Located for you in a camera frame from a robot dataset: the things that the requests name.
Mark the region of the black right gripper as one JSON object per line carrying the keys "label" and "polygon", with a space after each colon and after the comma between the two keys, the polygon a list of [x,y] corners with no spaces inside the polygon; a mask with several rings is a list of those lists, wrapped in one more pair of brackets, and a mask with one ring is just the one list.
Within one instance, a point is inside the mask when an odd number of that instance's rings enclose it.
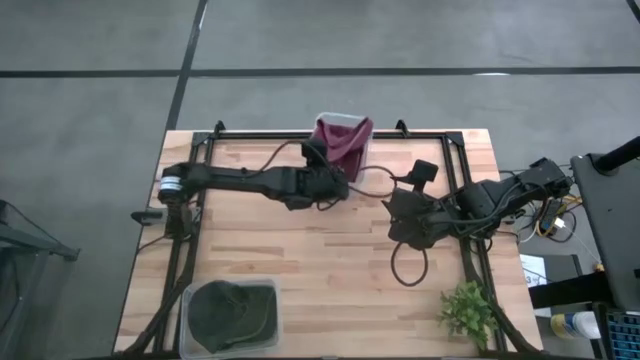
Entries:
{"label": "black right gripper", "polygon": [[419,225],[406,222],[390,225],[388,237],[393,241],[415,250],[424,250],[432,248],[437,241],[449,235],[450,216],[441,199],[398,188],[382,204],[395,219],[417,214]]}

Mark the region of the blue keyboard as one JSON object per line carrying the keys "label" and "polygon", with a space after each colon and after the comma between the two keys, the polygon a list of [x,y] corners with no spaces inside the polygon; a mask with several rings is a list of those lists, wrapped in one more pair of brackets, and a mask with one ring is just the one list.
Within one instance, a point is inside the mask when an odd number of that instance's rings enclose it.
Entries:
{"label": "blue keyboard", "polygon": [[640,360],[640,313],[606,315],[609,350],[613,360]]}

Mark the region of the dark green cloth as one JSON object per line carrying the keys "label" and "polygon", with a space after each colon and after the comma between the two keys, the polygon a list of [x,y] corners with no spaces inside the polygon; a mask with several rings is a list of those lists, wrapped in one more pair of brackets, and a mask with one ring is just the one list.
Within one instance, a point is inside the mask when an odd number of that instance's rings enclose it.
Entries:
{"label": "dark green cloth", "polygon": [[248,341],[254,334],[245,320],[248,305],[249,293],[240,285],[227,281],[203,285],[189,303],[193,338],[210,353]]}

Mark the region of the black table clamp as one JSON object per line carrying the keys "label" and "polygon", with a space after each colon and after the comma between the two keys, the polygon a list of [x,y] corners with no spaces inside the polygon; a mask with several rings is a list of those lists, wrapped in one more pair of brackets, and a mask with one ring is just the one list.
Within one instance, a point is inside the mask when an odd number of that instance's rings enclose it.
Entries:
{"label": "black table clamp", "polygon": [[166,211],[164,209],[147,208],[144,211],[135,211],[130,214],[131,218],[141,226],[151,226],[165,222]]}

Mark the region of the small green artificial plant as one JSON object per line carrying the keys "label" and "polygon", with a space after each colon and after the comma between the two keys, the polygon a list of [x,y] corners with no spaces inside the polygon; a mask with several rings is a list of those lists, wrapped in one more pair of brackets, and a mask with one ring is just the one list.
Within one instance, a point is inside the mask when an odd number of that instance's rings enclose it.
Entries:
{"label": "small green artificial plant", "polygon": [[489,332],[498,328],[483,288],[476,282],[459,283],[451,292],[441,292],[438,324],[445,324],[450,336],[464,335],[480,350],[486,350]]}

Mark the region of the white paper sheet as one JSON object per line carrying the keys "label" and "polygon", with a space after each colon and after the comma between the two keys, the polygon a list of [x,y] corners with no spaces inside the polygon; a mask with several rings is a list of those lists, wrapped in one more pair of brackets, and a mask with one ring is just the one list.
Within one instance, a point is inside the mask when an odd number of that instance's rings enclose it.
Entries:
{"label": "white paper sheet", "polygon": [[520,260],[528,287],[546,285],[548,283],[545,262],[542,257],[521,254]]}

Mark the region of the grey metal stand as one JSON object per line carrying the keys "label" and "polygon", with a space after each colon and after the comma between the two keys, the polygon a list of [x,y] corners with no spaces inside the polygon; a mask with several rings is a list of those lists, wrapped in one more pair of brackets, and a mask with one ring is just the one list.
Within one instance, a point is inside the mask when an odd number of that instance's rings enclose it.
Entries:
{"label": "grey metal stand", "polygon": [[[6,222],[8,208],[41,231],[45,238],[11,227]],[[12,360],[48,257],[58,255],[66,261],[76,261],[80,250],[61,243],[5,200],[0,200],[0,243],[5,244],[4,250],[8,252],[6,261],[13,270],[16,294],[11,311],[0,325],[0,360]],[[33,257],[25,279],[21,279],[18,272],[17,256],[21,253]]]}

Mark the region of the white bottle yellow label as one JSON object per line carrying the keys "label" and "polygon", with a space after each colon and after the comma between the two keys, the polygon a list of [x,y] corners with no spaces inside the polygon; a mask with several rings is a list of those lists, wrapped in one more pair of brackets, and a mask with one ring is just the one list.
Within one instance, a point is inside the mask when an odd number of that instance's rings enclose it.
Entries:
{"label": "white bottle yellow label", "polygon": [[550,319],[550,326],[554,334],[560,338],[601,338],[598,322],[592,311],[555,314]]}

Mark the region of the faded green baseball cap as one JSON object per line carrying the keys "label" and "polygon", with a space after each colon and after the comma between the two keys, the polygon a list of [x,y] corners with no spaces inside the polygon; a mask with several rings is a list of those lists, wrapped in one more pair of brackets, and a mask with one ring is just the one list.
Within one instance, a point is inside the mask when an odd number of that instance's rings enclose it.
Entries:
{"label": "faded green baseball cap", "polygon": [[242,287],[242,314],[235,327],[234,344],[240,347],[271,342],[278,332],[277,296],[274,287]]}

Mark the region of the black aluminium table frame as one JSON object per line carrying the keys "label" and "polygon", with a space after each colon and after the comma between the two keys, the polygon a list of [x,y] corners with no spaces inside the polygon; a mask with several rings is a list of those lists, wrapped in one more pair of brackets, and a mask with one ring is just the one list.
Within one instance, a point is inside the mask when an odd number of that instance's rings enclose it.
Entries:
{"label": "black aluminium table frame", "polygon": [[[212,165],[259,168],[281,143],[310,131],[170,131],[164,140],[153,195],[164,167],[204,160]],[[440,170],[428,194],[447,194],[449,184],[499,178],[487,129],[382,130],[369,143],[367,161],[408,172],[415,160]],[[193,282],[216,279],[274,280],[279,287],[282,330],[267,355],[281,357],[473,356],[472,342],[438,326],[441,292],[464,281],[458,241],[447,238],[428,251],[429,272],[416,287],[400,285],[389,257],[389,216],[378,199],[354,194],[326,212],[289,212],[258,194],[208,191]],[[114,352],[131,347],[160,307],[171,241],[136,256]],[[499,302],[527,341],[542,349],[515,236],[498,233],[488,253]]]}

